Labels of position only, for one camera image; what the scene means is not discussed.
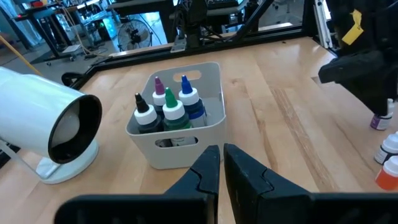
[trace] blue bottle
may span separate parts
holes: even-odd
[[[207,126],[206,109],[199,97],[198,90],[191,87],[185,75],[182,76],[181,83],[182,90],[178,93],[180,101],[184,105],[185,112],[187,112],[189,120],[193,128]]]

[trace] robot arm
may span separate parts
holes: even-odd
[[[326,3],[340,49],[338,57],[320,69],[320,81],[341,84],[373,113],[386,115],[387,99],[397,98],[398,1]]]
[[[398,223],[398,194],[311,193],[224,145],[226,185],[237,224]],[[218,221],[220,150],[209,146],[161,195],[84,195],[64,203],[55,224]]]

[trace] green bottle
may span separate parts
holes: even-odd
[[[176,100],[170,88],[165,91],[166,104],[163,105],[165,131],[175,131],[192,128],[188,114],[184,110],[182,102]],[[173,146],[186,146],[195,144],[195,137],[181,137],[170,139]]]

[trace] orange bottle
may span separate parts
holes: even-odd
[[[398,187],[398,156],[391,156],[376,177],[376,183],[384,190]]]

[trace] white bottle cap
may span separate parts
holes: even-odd
[[[155,111],[154,106],[148,105],[148,107],[149,110],[147,110],[144,113],[138,112],[137,109],[134,111],[134,116],[136,117],[138,124],[140,125],[151,124],[157,119],[157,113]]]
[[[391,156],[384,165],[383,169],[386,173],[393,177],[398,177],[398,156]]]
[[[174,106],[173,108],[168,108],[167,105],[163,105],[163,113],[164,117],[169,120],[176,120],[184,116],[185,110],[184,110],[184,105],[182,105],[182,102],[180,100],[177,100],[177,105]]]
[[[166,94],[163,93],[161,95],[156,94],[156,91],[152,94],[152,98],[154,99],[154,104],[156,106],[163,106],[166,103]]]
[[[393,154],[398,153],[398,131],[394,134],[388,135],[388,137],[383,141],[381,147],[386,151]]]
[[[196,88],[192,88],[192,92],[188,94],[182,93],[182,90],[178,93],[178,97],[180,98],[181,102],[185,106],[193,105],[198,103],[199,101],[199,94]]]

